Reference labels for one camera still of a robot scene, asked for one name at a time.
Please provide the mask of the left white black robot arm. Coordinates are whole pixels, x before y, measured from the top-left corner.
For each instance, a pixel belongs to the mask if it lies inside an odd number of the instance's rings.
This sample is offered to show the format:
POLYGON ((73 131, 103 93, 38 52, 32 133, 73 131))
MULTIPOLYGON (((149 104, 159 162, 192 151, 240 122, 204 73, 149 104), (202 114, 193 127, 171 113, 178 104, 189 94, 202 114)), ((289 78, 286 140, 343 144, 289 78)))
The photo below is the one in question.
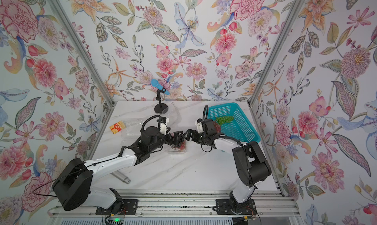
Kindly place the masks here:
POLYGON ((124 200, 115 189, 96 188, 92 183, 118 170, 142 163, 163 145, 178 147, 182 144, 185 140, 182 131, 171 134, 165 117, 156 115, 148 121, 153 119, 158 119, 158 125, 142 125, 137 140, 130 146, 122 146, 118 154, 86 162, 81 159, 69 162, 52 185, 53 192, 65 211, 82 205, 100 207, 111 214, 126 209, 124 200))

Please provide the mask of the clear clamshell container front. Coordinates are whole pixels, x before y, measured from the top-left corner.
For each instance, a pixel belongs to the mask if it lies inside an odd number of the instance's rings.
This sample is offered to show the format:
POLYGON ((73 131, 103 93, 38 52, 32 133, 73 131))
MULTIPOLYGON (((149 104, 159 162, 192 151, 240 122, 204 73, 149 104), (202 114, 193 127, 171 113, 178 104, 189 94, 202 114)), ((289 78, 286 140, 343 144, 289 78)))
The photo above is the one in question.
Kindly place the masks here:
POLYGON ((187 152, 186 139, 183 138, 177 145, 167 146, 166 152, 169 154, 185 154, 187 152))

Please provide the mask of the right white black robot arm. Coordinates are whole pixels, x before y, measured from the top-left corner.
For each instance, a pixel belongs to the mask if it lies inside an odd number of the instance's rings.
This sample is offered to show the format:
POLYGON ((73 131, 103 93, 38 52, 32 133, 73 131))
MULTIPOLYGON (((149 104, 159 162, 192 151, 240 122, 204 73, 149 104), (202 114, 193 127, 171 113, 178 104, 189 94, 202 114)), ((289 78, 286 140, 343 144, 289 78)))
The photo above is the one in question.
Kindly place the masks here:
POLYGON ((219 132, 211 119, 199 119, 196 126, 196 130, 187 130, 181 138, 233 155, 239 177, 237 186, 230 192, 229 198, 217 199, 213 210, 218 215, 257 214, 255 202, 251 197, 259 183, 272 174, 259 144, 255 141, 243 142, 219 132))

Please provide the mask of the teal plastic mesh basket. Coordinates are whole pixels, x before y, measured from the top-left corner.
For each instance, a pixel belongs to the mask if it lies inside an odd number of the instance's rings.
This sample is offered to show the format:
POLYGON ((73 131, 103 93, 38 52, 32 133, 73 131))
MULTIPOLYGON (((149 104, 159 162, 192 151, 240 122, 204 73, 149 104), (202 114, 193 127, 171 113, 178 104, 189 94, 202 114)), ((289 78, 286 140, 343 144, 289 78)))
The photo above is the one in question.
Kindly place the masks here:
POLYGON ((259 143, 261 138, 237 103, 231 102, 209 107, 208 118, 216 121, 216 117, 233 116, 234 121, 221 125, 221 132, 242 142, 255 141, 259 143))

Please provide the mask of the red grape bunch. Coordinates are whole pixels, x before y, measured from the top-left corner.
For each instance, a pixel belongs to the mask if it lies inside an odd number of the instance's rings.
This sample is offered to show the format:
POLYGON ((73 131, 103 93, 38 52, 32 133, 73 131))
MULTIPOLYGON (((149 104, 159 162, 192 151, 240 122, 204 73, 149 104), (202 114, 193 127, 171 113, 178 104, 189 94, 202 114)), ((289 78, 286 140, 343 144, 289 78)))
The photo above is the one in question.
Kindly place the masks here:
POLYGON ((221 132, 221 126, 217 122, 213 122, 214 127, 216 128, 217 132, 221 132))

